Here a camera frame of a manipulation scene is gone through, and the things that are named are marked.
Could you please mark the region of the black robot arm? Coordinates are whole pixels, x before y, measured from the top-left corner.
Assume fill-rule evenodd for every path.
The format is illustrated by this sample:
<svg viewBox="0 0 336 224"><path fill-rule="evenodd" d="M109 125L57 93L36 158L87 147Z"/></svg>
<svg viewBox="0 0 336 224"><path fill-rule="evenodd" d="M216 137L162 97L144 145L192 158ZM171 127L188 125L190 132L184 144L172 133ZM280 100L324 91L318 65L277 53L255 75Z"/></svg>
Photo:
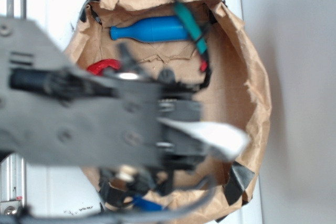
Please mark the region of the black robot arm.
<svg viewBox="0 0 336 224"><path fill-rule="evenodd" d="M95 76L66 58L32 21L1 18L1 151L30 163L192 170L209 148L159 118L197 122L194 88L123 67Z"/></svg>

